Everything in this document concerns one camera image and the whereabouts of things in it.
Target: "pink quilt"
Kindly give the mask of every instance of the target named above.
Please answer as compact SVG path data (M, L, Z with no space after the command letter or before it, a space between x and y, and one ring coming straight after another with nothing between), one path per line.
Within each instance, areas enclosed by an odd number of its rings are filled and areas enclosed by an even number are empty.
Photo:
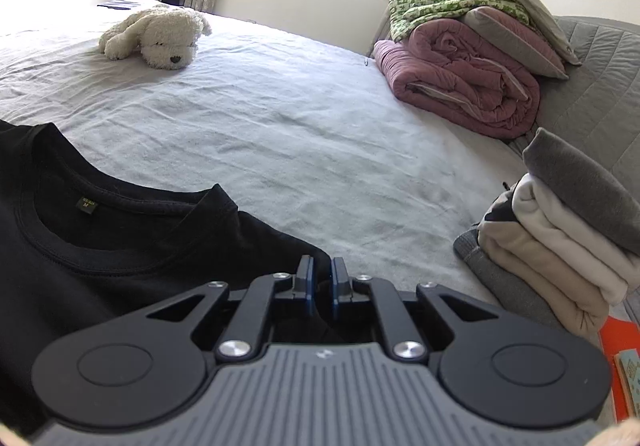
M432 20L402 43L376 43L373 55L394 95L496 139L531 128L538 82L517 61L454 19Z

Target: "clothing label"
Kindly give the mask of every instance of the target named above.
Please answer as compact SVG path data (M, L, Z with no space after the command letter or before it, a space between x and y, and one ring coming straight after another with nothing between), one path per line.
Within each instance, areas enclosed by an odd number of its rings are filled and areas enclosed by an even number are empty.
M87 197L81 197L80 200L78 200L76 207L83 213L90 215L95 211L95 208L98 207L98 204L89 200Z

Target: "beige folded clothing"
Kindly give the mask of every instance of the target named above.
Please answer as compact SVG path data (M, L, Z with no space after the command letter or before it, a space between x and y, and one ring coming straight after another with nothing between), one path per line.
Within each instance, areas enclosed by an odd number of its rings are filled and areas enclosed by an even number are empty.
M600 290L517 222L512 195L501 194L478 225L478 244L491 260L540 294L571 333L586 336L600 330L609 315Z
M629 259L625 261L626 257L619 248L565 208L559 199L557 209L552 209L550 201L553 198L558 199L542 181L527 173L513 191L511 207L518 221L533 238L556 253L580 276L596 285L609 304L622 303L629 287L625 276L631 277L638 286L638 273L633 264ZM591 239L578 240L584 236L580 229L587 231ZM609 267L607 262L611 262L611 257L606 251L612 256L622 256L619 261L624 263L618 270Z

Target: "orange book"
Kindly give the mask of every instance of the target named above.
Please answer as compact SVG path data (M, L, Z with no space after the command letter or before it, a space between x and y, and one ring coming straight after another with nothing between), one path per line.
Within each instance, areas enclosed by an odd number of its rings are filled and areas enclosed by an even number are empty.
M624 421L629 417L629 412L626 409L625 392L616 367L616 355L622 350L640 350L640 330L631 321L622 321L609 316L600 330L600 342L611 368L611 390L616 421Z

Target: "stack of folded clothes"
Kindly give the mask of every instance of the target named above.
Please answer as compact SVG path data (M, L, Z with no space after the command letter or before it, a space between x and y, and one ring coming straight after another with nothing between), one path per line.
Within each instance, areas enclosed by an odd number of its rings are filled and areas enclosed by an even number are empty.
M391 0L391 40L373 56L394 95L497 139L528 131L539 103L531 74L568 79L579 64L540 0Z
M640 286L640 204L545 129L523 158L529 173L454 249L506 309L587 336Z

